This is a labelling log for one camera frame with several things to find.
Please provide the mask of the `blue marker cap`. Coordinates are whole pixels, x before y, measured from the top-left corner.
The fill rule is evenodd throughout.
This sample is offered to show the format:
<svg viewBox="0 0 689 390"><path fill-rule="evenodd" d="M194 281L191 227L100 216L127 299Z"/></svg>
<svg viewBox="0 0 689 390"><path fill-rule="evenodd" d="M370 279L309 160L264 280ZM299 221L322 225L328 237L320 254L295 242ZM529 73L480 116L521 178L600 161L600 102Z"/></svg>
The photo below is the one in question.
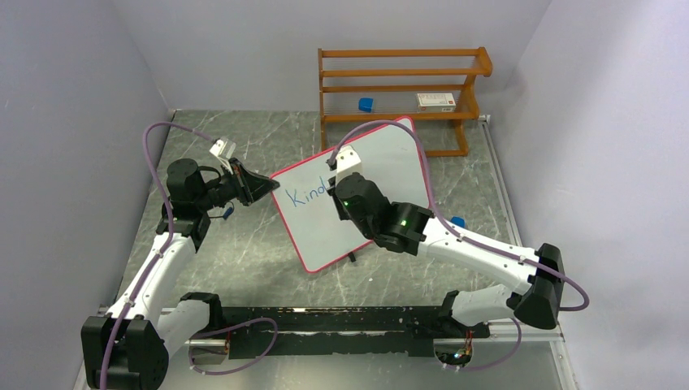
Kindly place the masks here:
<svg viewBox="0 0 689 390"><path fill-rule="evenodd" d="M234 209L233 207L228 207L228 208L223 212L222 219L227 220L227 219L233 214L234 210L235 210L235 209Z"/></svg>

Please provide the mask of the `pink framed whiteboard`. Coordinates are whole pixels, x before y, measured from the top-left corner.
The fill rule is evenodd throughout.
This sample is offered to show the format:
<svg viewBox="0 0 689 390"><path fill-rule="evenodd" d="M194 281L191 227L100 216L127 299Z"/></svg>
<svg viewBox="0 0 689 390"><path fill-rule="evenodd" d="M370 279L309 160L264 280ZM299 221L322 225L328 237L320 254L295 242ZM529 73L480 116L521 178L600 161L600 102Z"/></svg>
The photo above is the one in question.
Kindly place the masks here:
<svg viewBox="0 0 689 390"><path fill-rule="evenodd" d="M428 207L426 181L418 147L404 130L379 125L348 140L362 160L363 176L376 183L391 202ZM321 271L369 241L350 221L342 221L327 185L335 172L326 149L271 175L279 187L271 194L304 269Z"/></svg>

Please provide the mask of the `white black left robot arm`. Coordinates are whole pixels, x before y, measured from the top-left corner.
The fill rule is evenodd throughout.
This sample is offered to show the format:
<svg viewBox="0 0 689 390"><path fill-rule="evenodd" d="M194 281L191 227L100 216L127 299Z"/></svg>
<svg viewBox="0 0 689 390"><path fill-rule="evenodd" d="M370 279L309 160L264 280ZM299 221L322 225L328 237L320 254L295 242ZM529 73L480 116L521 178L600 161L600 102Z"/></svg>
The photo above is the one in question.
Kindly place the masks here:
<svg viewBox="0 0 689 390"><path fill-rule="evenodd" d="M125 293L103 316L81 328L84 372L92 389L158 389L170 358L198 332L212 338L225 325L219 296L185 294L169 314L164 301L196 256L211 224L210 210L232 201L250 206L280 184L248 171L236 158L204 180L212 167L191 158L167 168L167 197L151 250Z"/></svg>

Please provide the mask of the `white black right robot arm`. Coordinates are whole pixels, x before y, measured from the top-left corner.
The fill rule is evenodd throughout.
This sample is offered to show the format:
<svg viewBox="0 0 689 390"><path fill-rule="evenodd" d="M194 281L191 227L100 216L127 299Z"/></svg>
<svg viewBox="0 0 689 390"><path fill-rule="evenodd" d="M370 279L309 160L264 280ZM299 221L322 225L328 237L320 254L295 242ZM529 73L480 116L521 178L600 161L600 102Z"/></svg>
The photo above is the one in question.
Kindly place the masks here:
<svg viewBox="0 0 689 390"><path fill-rule="evenodd" d="M455 262L482 273L495 286L453 292L449 308L438 316L440 330L459 336L468 327L493 319L514 318L531 327L557 325L564 281L560 250L509 245L452 225L432 210L389 201L359 173L328 181L338 215L351 221L369 241L390 252Z"/></svg>

